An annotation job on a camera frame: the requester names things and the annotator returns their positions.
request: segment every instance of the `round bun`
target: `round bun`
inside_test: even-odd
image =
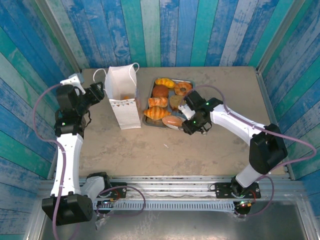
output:
[[[190,83],[182,81],[182,82],[179,82],[177,85],[175,85],[174,92],[177,95],[184,96],[191,89],[192,89],[192,85]]]
[[[158,98],[158,97],[168,97],[169,95],[169,89],[164,85],[157,85],[152,90],[152,97]]]

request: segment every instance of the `pastry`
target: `pastry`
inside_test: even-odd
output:
[[[173,125],[173,126],[177,126],[177,127],[181,127],[182,126],[182,119],[178,116],[165,116],[164,118],[162,118],[162,122],[165,125]]]
[[[143,114],[146,115],[148,118],[151,118],[152,120],[160,120],[165,116],[171,115],[171,112],[165,110],[162,107],[153,106],[147,110],[144,110]]]
[[[150,97],[148,99],[148,103],[149,103],[149,108],[153,106],[159,106],[161,108],[165,108],[166,106],[168,106],[168,98],[164,96]]]
[[[180,96],[180,95],[173,95],[170,97],[169,99],[169,104],[170,104],[170,107],[172,109],[178,109],[178,106],[180,105],[182,99],[184,98],[184,96]]]
[[[169,89],[164,85],[157,85],[152,90],[152,97],[158,98],[158,97],[168,97],[169,95]]]
[[[170,78],[158,78],[157,80],[155,80],[155,84],[157,85],[164,85],[169,89],[173,89],[176,85],[176,83],[174,81],[172,81]]]
[[[175,85],[174,92],[177,95],[184,96],[191,89],[192,89],[192,85],[190,83],[182,81],[182,82],[179,82],[177,85]]]

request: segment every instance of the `white paper bag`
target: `white paper bag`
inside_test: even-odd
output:
[[[110,66],[105,76],[104,90],[122,130],[141,128],[141,108],[136,76],[138,70],[139,64],[136,62],[126,66]]]

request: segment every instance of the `donut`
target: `donut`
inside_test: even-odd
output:
[[[192,89],[192,85],[190,83],[182,81],[182,82],[179,82],[177,85],[175,85],[174,92],[177,95],[184,96],[191,89]]]

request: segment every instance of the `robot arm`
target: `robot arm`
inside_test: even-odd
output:
[[[231,189],[235,196],[242,195],[252,183],[267,174],[288,155],[283,138],[265,134],[236,119],[227,113],[222,101],[216,98],[206,101],[196,91],[190,93],[185,101],[186,104],[179,107],[187,117],[182,124],[185,133],[206,133],[214,123],[228,129],[250,146],[249,164],[231,180]],[[230,111],[257,127],[280,133],[278,126],[274,124],[265,126]]]

